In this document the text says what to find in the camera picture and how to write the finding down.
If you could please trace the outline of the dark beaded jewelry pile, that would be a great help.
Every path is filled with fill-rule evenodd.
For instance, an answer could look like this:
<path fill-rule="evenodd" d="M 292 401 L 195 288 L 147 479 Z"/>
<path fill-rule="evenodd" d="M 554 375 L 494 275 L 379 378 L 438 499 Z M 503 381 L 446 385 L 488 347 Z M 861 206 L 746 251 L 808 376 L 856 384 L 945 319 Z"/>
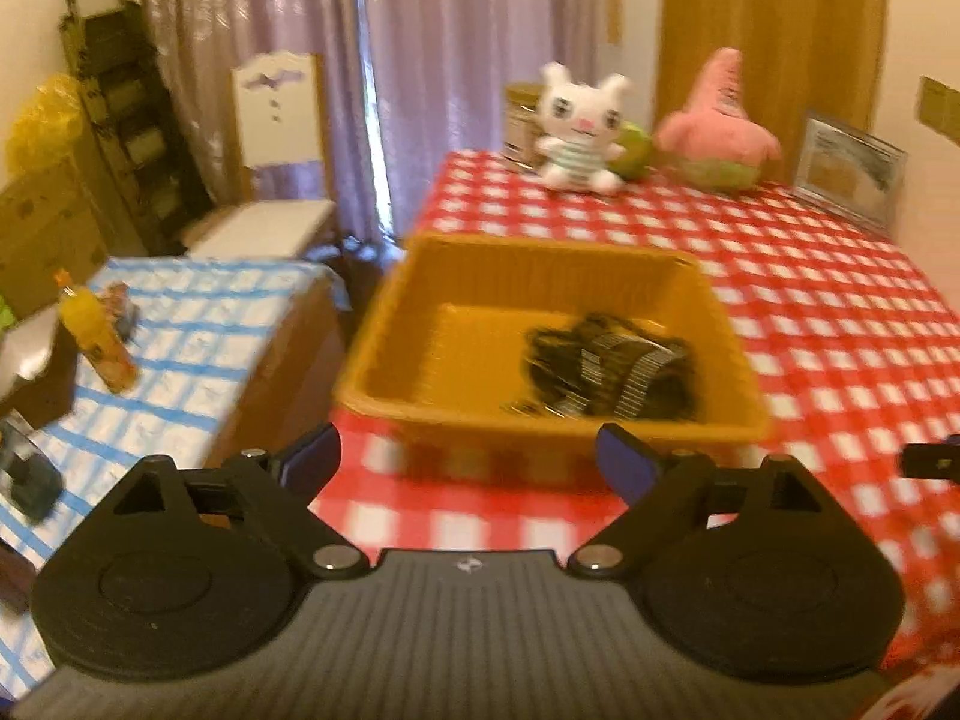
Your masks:
<path fill-rule="evenodd" d="M 532 397 L 505 406 L 516 415 L 681 422 L 697 412 L 692 348 L 612 314 L 530 330 L 523 369 Z"/>

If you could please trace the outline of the yellow plastic tray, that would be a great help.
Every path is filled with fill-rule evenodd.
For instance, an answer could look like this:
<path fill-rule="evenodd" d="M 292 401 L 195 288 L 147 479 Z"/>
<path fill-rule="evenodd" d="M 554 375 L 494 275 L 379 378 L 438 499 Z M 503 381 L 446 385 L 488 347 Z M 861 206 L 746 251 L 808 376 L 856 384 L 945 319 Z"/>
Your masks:
<path fill-rule="evenodd" d="M 583 450 L 618 422 L 656 449 L 729 454 L 768 433 L 701 265 L 590 242 L 416 236 L 335 398 L 421 444 Z"/>

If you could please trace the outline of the red checkered tablecloth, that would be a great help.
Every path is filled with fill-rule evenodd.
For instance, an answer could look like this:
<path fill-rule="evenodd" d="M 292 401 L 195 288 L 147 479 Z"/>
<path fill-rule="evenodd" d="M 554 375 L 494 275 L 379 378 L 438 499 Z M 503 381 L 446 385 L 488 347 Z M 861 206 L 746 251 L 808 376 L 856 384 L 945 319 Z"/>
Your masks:
<path fill-rule="evenodd" d="M 958 320 L 900 249 L 777 185 L 736 200 L 654 179 L 618 202 L 555 199 L 498 156 L 467 150 L 443 161 L 416 226 L 695 255 L 770 410 L 770 435 L 750 457 L 802 461 L 900 572 L 907 611 L 890 667 L 957 661 L 958 491 L 903 478 L 896 461 L 905 445 L 957 433 Z M 370 553 L 568 554 L 622 508 L 590 457 L 402 449 L 382 422 L 335 422 L 342 465 L 316 512 Z"/>

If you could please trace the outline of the dark brown box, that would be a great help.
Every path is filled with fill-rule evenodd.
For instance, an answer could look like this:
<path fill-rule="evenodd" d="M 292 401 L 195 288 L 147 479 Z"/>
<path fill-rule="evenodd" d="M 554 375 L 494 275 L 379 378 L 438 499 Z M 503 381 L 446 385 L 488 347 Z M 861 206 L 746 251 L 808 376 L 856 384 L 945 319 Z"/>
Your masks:
<path fill-rule="evenodd" d="M 2 416 L 33 431 L 70 413 L 78 348 L 53 305 L 2 335 Z"/>

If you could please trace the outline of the blue checkered tablecloth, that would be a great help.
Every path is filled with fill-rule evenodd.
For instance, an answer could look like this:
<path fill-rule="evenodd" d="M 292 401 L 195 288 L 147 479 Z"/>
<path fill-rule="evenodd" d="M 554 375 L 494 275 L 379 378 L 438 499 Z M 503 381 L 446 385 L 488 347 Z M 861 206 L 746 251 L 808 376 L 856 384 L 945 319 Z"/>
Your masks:
<path fill-rule="evenodd" d="M 32 567 L 82 523 L 128 468 L 166 454 L 215 466 L 249 447 L 278 450 L 329 419 L 345 356 L 334 270 L 299 260 L 112 259 L 89 286 L 128 286 L 140 310 L 127 343 L 139 382 L 114 395 L 78 353 L 70 413 L 26 427 L 64 478 L 43 522 L 2 505 L 2 539 Z"/>

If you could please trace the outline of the snack cup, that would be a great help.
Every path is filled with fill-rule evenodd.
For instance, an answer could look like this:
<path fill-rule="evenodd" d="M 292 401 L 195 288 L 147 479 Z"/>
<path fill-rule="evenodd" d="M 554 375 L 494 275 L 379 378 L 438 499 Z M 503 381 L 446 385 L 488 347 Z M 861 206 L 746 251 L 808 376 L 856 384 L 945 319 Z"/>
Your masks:
<path fill-rule="evenodd" d="M 127 284 L 123 281 L 109 283 L 99 299 L 119 338 L 124 343 L 132 340 L 139 325 L 140 310 L 132 301 Z"/>

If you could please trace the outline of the orange juice bottle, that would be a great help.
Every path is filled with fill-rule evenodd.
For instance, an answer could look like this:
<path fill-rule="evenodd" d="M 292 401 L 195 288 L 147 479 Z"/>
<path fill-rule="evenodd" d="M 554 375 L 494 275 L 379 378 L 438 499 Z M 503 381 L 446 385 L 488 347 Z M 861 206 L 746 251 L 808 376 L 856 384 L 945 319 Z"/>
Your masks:
<path fill-rule="evenodd" d="M 139 382 L 139 368 L 117 333 L 107 307 L 87 286 L 76 284 L 63 268 L 53 273 L 59 288 L 57 314 L 107 390 L 119 395 Z"/>

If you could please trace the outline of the white wooden chair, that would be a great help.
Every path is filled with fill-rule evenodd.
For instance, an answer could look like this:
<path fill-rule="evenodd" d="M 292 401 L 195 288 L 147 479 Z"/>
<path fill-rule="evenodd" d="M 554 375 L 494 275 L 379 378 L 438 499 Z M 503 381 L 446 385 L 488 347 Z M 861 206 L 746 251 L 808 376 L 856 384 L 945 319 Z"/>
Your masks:
<path fill-rule="evenodd" d="M 203 223 L 187 254 L 215 260 L 304 259 L 316 250 L 342 255 L 322 57 L 289 50 L 254 55 L 229 73 L 229 93 L 241 201 Z M 266 199 L 260 177 L 293 167 L 317 172 L 319 195 Z"/>

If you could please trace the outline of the cardboard box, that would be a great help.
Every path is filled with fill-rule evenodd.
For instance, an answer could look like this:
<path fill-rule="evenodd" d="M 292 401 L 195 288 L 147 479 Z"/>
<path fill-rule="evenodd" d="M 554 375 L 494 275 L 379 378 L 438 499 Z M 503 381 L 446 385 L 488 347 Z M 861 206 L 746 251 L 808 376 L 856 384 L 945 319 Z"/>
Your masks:
<path fill-rule="evenodd" d="M 107 260 L 93 206 L 70 160 L 26 172 L 3 188 L 0 232 L 0 289 L 17 319 L 57 299 L 53 275 L 60 268 L 82 283 Z"/>

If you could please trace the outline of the pink starfish plush toy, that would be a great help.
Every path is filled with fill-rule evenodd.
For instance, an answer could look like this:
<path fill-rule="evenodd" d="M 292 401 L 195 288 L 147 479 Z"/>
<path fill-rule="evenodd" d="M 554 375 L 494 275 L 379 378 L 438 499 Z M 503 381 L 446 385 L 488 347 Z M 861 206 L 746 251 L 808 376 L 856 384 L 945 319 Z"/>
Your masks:
<path fill-rule="evenodd" d="M 652 141 L 692 187 L 740 193 L 757 185 L 766 163 L 781 158 L 778 138 L 748 117 L 740 100 L 742 54 L 715 50 L 701 67 L 685 106 L 666 115 Z"/>

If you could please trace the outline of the black folding rack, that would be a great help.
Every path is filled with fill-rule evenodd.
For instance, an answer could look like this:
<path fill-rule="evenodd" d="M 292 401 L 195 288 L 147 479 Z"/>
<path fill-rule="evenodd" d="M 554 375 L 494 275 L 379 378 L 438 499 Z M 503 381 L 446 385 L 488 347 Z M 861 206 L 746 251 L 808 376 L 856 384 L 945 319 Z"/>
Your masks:
<path fill-rule="evenodd" d="M 189 227 L 213 210 L 163 82 L 142 7 L 116 0 L 85 15 L 65 0 L 60 37 L 70 75 L 122 208 L 149 255 L 181 255 Z"/>

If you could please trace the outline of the wooden door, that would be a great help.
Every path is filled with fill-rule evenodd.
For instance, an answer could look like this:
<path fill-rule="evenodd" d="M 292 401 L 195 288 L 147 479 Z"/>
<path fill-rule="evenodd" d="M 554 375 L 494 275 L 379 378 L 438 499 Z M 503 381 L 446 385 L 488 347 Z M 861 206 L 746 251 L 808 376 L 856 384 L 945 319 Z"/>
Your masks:
<path fill-rule="evenodd" d="M 765 169 L 793 180 L 811 114 L 872 127 L 887 0 L 661 0 L 656 119 L 685 103 L 720 47 L 742 54 L 742 104 L 781 143 Z"/>

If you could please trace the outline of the yellow plastic bag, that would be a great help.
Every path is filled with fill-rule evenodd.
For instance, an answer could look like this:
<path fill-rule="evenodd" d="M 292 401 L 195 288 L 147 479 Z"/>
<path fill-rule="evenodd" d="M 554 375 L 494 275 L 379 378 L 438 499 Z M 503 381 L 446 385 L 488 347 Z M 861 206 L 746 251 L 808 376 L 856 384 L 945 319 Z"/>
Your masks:
<path fill-rule="evenodd" d="M 55 73 L 21 106 L 5 143 L 8 174 L 20 177 L 44 171 L 64 160 L 82 136 L 80 85 Z"/>

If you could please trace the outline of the jar of nuts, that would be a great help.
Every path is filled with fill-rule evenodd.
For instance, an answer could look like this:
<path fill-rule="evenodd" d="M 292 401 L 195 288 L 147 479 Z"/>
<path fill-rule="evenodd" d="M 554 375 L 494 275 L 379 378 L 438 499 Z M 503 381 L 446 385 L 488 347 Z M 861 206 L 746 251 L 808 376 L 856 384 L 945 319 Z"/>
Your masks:
<path fill-rule="evenodd" d="M 535 145 L 542 137 L 537 109 L 544 87 L 540 83 L 516 82 L 505 86 L 503 156 L 519 171 L 535 171 L 542 154 Z"/>

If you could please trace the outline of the silver picture frame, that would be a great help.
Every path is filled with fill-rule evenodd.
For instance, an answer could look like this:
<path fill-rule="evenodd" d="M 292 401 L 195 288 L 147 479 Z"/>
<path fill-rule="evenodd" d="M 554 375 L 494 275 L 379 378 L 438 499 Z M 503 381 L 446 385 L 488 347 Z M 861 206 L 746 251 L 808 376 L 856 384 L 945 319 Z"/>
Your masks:
<path fill-rule="evenodd" d="M 888 236 L 908 154 L 857 128 L 811 114 L 794 192 L 846 221 Z"/>

